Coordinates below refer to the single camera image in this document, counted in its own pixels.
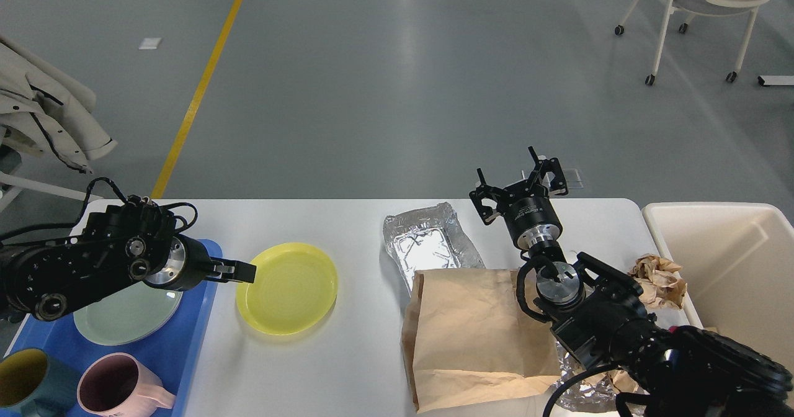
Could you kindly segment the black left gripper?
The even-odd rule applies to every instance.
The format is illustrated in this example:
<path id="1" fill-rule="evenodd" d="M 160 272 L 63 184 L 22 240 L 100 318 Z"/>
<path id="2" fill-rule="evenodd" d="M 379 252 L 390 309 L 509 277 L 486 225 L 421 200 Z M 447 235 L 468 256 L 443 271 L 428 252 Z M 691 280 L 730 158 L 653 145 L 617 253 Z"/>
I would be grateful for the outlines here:
<path id="1" fill-rule="evenodd" d="M 256 265 L 243 261 L 211 258 L 204 245 L 191 237 L 177 235 L 164 266 L 144 278 L 148 287 L 173 292 L 187 292 L 205 280 L 213 282 L 247 282 L 256 278 Z"/>

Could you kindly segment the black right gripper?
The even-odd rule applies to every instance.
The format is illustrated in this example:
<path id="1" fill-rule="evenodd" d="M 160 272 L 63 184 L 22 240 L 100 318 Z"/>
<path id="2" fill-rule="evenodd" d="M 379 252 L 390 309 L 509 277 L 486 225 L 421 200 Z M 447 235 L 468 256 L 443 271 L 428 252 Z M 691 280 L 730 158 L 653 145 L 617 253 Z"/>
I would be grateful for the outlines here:
<path id="1" fill-rule="evenodd" d="M 551 195 L 567 196 L 568 183 L 557 158 L 539 156 L 528 146 L 534 167 L 525 181 L 505 188 L 489 185 L 481 168 L 476 169 L 478 183 L 469 199 L 484 225 L 504 217 L 511 241 L 519 250 L 530 250 L 544 241 L 556 241 L 563 226 L 556 215 Z"/>

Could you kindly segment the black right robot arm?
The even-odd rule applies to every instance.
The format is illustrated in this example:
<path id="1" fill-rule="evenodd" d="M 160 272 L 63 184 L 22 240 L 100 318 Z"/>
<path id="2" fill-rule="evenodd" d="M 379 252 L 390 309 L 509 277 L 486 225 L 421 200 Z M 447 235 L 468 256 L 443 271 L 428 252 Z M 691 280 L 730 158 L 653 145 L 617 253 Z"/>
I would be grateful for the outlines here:
<path id="1" fill-rule="evenodd" d="M 633 278 L 581 252 L 564 258 L 563 226 L 550 200 L 566 195 L 556 158 L 529 148 L 533 170 L 505 187 L 491 186 L 482 170 L 469 193 L 481 221 L 502 217 L 524 264 L 514 296 L 525 315 L 549 323 L 553 337 L 584 372 L 561 384 L 543 409 L 550 416 L 562 395 L 584 379 L 621 369 L 643 389 L 619 392 L 618 414 L 630 405 L 646 416 L 791 416 L 792 374 L 745 344 L 691 325 L 664 329 L 641 303 Z"/>

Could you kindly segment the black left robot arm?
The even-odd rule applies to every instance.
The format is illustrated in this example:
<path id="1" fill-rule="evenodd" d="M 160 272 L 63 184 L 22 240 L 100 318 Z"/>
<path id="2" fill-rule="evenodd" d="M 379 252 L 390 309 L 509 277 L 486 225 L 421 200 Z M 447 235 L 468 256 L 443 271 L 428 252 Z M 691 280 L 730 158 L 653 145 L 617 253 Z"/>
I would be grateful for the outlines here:
<path id="1" fill-rule="evenodd" d="M 88 212 L 96 182 L 87 187 L 79 235 L 11 243 L 31 231 L 73 228 L 71 223 L 29 225 L 2 234 L 2 319 L 17 323 L 25 315 L 56 321 L 135 284 L 187 292 L 201 282 L 247 282 L 256 266 L 211 256 L 204 244 L 186 235 L 195 219 L 176 213 L 189 202 L 161 205 L 150 197 L 124 195 L 107 177 L 119 203 Z"/>

